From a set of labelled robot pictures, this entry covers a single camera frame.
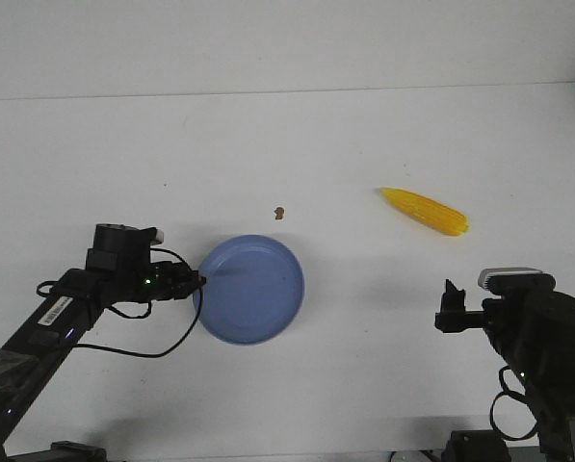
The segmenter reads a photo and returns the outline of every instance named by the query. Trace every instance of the yellow corn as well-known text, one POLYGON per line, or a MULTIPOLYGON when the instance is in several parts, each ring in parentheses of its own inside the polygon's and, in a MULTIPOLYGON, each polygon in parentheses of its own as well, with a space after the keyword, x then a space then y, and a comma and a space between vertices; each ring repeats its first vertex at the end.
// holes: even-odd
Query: yellow corn
POLYGON ((381 188, 381 193, 394 207, 437 231, 459 236, 469 229, 461 212, 423 195, 396 188, 381 188))

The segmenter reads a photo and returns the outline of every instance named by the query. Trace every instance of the barcode label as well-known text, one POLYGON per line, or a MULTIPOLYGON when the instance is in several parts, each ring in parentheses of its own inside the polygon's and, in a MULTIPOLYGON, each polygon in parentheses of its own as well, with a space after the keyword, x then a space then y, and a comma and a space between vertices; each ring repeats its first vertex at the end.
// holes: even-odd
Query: barcode label
POLYGON ((40 325, 52 325, 54 321, 60 316, 60 314, 65 310, 68 304, 73 301, 70 296, 61 296, 54 306, 52 306, 47 313, 39 320, 40 325))

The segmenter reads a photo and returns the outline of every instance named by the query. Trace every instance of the black cable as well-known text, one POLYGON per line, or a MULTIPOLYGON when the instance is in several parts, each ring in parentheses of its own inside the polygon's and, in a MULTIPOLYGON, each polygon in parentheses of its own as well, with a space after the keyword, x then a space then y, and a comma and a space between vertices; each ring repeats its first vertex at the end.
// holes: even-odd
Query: black cable
POLYGON ((436 457, 431 450, 420 450, 420 452, 422 452, 424 455, 426 455, 426 458, 429 459, 431 462, 441 462, 441 459, 439 459, 438 457, 436 457))
POLYGON ((199 290, 199 303, 197 304, 196 315, 195 315, 195 318, 193 319, 193 322, 191 322, 191 325, 189 326, 187 331, 184 333, 184 335, 180 338, 180 340, 178 340, 173 346, 169 347, 168 349, 166 349, 162 353, 139 353, 137 351, 128 351, 126 349, 111 348, 109 346, 104 347, 101 345, 93 345, 93 344, 77 344, 74 346, 66 346, 65 348, 70 348, 70 349, 74 349, 74 348, 98 349, 100 351, 107 351, 110 353, 123 354, 125 356, 133 356, 136 358, 162 358, 163 356, 167 356, 172 351, 174 351, 176 348, 180 347, 180 345, 182 345, 182 342, 187 340, 187 337, 189 337, 189 335, 193 331, 193 328, 197 324, 197 321, 199 320, 199 316, 201 315, 201 310, 203 309, 203 289, 200 287, 198 290, 199 290))
POLYGON ((490 404, 490 412, 488 413, 488 420, 490 421, 490 426, 492 427, 492 429, 495 430, 504 440, 506 440, 506 441, 524 441, 524 440, 528 440, 529 438, 533 438, 534 436, 537 435, 537 422, 529 432, 527 432, 525 435, 520 436, 520 437, 508 435, 503 430, 501 430, 501 428, 499 428, 499 426, 495 422, 494 410, 495 410, 495 404, 497 403, 499 398, 509 397, 509 398, 515 399, 518 402, 522 402, 523 404, 527 404, 527 398, 523 394, 518 393, 514 390, 511 390, 510 387, 508 386, 508 383, 506 382, 506 379, 504 378, 504 373, 505 373, 505 371, 509 371, 509 370, 510 370, 509 366, 505 366, 505 367, 501 368, 501 370, 499 370, 499 382, 501 383, 502 391, 497 394, 497 396, 492 401, 492 404, 490 404))
POLYGON ((180 255, 178 255, 178 254, 175 253, 174 251, 167 250, 166 248, 155 248, 155 247, 151 247, 150 250, 153 251, 153 252, 167 253, 167 254, 169 254, 169 255, 171 255, 171 256, 174 256, 175 258, 177 258, 178 260, 180 260, 182 263, 184 263, 184 265, 187 267, 187 270, 192 271, 191 267, 190 267, 189 264, 184 260, 184 258, 182 258, 180 255))
POLYGON ((152 314, 152 302, 151 301, 148 302, 148 308, 145 310, 145 313, 139 316, 131 316, 127 315, 126 313, 122 313, 115 306, 108 306, 107 309, 110 310, 112 313, 117 314, 121 318, 125 318, 126 320, 144 320, 152 314))
POLYGON ((45 287, 50 287, 53 286, 57 283, 58 281, 44 281, 41 282, 39 285, 37 285, 37 289, 35 290, 35 292, 37 293, 38 296, 42 296, 43 298, 48 298, 49 297, 49 292, 42 292, 41 289, 45 288, 45 287))

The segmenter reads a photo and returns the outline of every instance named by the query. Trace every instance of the small brown object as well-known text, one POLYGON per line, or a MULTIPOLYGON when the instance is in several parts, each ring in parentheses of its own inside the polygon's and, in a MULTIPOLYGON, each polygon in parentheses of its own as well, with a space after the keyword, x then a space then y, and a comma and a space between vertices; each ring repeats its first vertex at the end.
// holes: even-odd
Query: small brown object
POLYGON ((283 219, 283 216, 285 215, 285 209, 283 209, 282 207, 276 207, 274 213, 276 214, 276 217, 274 217, 274 219, 283 219))

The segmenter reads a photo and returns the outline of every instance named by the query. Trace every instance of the white tabletop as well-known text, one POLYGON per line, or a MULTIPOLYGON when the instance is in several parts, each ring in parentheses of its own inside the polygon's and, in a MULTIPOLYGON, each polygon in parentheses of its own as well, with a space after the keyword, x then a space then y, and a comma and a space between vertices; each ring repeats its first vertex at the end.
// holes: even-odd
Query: white tabletop
MULTIPOLYGON (((473 309, 488 267, 541 268, 575 296, 575 84, 0 101, 0 346, 37 283, 83 266, 98 222, 162 228, 194 265, 229 237, 275 237, 304 270, 301 311, 259 346, 200 326, 161 360, 76 351, 11 453, 440 447, 486 427, 503 364, 482 332, 433 328, 445 278, 473 309), (443 236, 380 186, 455 206, 471 229, 443 236)), ((105 314, 84 340, 157 351, 192 314, 189 300, 147 321, 105 314)), ((530 424, 500 413, 509 431, 530 424)))

